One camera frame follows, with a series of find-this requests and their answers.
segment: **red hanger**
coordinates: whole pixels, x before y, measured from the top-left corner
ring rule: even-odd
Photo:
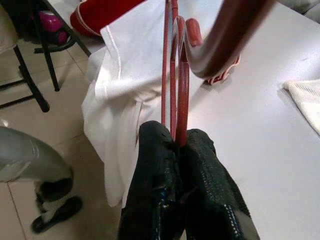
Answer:
[[[172,11],[170,53],[170,132],[181,147],[187,141],[189,66],[204,80],[222,74],[271,9],[273,0],[224,0],[205,40],[197,20],[178,15],[178,0],[166,0],[162,60],[161,123],[166,124],[166,80],[169,11]],[[178,101],[176,106],[176,54],[178,51]]]

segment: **table surface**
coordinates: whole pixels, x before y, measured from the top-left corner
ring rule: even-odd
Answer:
[[[79,0],[44,1],[70,26]],[[104,46],[76,35],[87,53]],[[261,239],[320,239],[320,137],[282,88],[318,78],[320,25],[277,3],[229,79],[201,87],[190,101],[188,127],[215,142]]]

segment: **chair leg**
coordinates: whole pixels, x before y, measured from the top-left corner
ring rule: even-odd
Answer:
[[[42,45],[45,61],[46,61],[46,64],[47,64],[49,72],[50,72],[50,76],[51,76],[51,79],[52,79],[54,90],[56,92],[59,92],[60,91],[60,87],[59,87],[59,84],[58,84],[58,80],[57,80],[56,72],[55,72],[55,69],[54,69],[54,65],[52,63],[52,59],[51,59],[51,55],[50,55],[50,51],[49,51],[49,47],[48,47],[48,42],[47,42],[46,36],[44,34],[44,30],[43,30],[43,28],[41,26],[41,21],[40,21],[40,17],[39,17],[39,10],[37,8],[37,4],[35,3],[34,0],[31,0],[29,2],[30,2],[30,7],[32,9],[33,22],[34,22],[34,25],[35,25],[35,30],[37,32],[38,38],[41,41],[41,45]]]
[[[41,92],[39,91],[39,89],[37,88],[37,85],[34,83],[34,81],[32,80],[30,73],[28,71],[27,65],[21,55],[21,52],[19,50],[19,47],[16,46],[14,49],[14,53],[16,55],[16,57],[19,60],[20,66],[19,66],[19,70],[23,76],[23,79],[25,80],[25,82],[27,83],[28,87],[30,88],[30,91],[32,92],[35,100],[37,101],[37,103],[39,104],[41,110],[46,113],[49,111],[50,106],[48,104],[48,102],[44,99],[44,97],[42,96]]]

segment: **black shoe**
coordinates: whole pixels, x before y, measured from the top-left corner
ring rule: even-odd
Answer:
[[[118,240],[173,240],[184,230],[179,202],[182,183],[173,140],[165,126],[149,121],[139,129],[139,155]]]
[[[31,229],[35,234],[43,233],[54,225],[68,220],[73,215],[77,214],[81,208],[82,201],[80,197],[73,196],[65,201],[65,203],[55,212],[50,221],[44,222],[41,216],[36,218],[31,225]]]
[[[188,240],[259,240],[249,210],[213,141],[198,129],[187,131],[179,161],[187,198]]]

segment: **red fabric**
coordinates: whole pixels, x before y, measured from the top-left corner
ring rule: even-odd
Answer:
[[[142,3],[144,0],[87,0],[70,16],[71,25],[81,34],[99,36],[100,29]]]

